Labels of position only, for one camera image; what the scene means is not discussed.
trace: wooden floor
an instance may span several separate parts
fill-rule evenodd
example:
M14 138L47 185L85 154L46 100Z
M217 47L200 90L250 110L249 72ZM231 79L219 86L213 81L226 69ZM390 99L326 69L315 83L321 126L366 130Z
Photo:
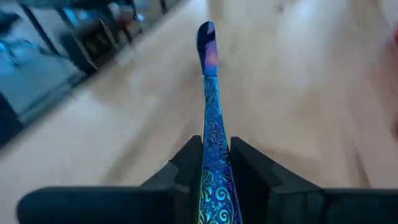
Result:
M322 187L398 187L398 63L377 1L190 0L8 146L5 223L39 187L140 184L202 133L208 19L228 136Z

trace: chair leg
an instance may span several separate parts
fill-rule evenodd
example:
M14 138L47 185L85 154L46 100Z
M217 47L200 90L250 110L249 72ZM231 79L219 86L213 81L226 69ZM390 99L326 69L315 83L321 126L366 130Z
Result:
M18 66L19 62L17 61L17 57L14 52L6 45L4 45L4 51L6 52L7 60L13 65Z

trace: black chair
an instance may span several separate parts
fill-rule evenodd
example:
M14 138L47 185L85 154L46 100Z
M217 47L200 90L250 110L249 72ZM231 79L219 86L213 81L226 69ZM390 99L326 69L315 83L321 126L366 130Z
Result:
M13 51L16 47L35 48L39 49L42 53L45 52L45 50L37 44L33 44L25 39L8 40L14 24L20 20L21 17L16 13L0 11L0 49L5 53L8 61L15 66L20 64Z

